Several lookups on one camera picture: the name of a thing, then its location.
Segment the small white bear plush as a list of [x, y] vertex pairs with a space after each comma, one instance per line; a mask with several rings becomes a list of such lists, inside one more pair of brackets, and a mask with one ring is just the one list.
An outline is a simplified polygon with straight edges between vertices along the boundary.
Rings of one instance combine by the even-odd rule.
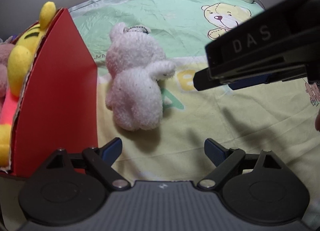
[[105, 104], [114, 122], [127, 131], [153, 130], [163, 117], [159, 81], [172, 78], [176, 65], [167, 59], [147, 27], [117, 23], [110, 31], [106, 67], [111, 76]]

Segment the pink teddy bear plush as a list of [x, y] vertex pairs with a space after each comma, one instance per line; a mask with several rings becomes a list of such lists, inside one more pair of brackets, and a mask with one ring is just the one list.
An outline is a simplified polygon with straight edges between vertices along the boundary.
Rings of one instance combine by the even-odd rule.
[[2, 110], [8, 87], [7, 65], [9, 55], [14, 48], [11, 43], [1, 43], [0, 48], [0, 110]]

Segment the red cardboard box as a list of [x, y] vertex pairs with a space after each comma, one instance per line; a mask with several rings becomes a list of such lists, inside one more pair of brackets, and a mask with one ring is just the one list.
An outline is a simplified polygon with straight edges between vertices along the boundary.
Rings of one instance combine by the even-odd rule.
[[98, 144], [97, 66], [67, 9], [40, 41], [11, 121], [10, 165], [1, 176], [28, 178], [59, 148]]

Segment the bear print bed sheet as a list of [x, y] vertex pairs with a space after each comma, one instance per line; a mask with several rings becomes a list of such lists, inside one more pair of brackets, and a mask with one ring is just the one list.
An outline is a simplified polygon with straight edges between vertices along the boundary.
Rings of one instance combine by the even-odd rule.
[[[113, 168], [131, 182], [200, 180], [214, 168], [204, 154], [207, 138], [248, 153], [270, 149], [308, 188], [310, 206], [304, 221], [318, 228], [319, 132], [314, 122], [319, 94], [305, 79], [239, 91], [227, 86], [197, 91], [193, 77], [207, 66], [204, 47], [213, 28], [203, 7], [215, 3], [239, 6], [252, 15], [262, 11], [258, 4], [239, 0], [90, 0], [70, 8], [98, 67], [98, 143], [122, 139], [123, 152]], [[105, 54], [110, 30], [119, 22], [149, 27], [177, 65], [174, 77], [161, 84], [164, 115], [153, 131], [118, 128], [105, 106], [110, 83]]]

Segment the yellow tiger plush toy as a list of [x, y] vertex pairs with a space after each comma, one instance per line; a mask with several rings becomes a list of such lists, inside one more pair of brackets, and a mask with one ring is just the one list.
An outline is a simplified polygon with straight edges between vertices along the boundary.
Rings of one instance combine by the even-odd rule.
[[10, 169], [11, 163], [11, 128], [17, 110], [24, 81], [32, 67], [39, 44], [47, 33], [48, 27], [56, 15], [56, 6], [52, 1], [46, 2], [39, 15], [39, 21], [25, 30], [14, 41], [7, 65], [8, 87], [1, 110], [1, 170]]

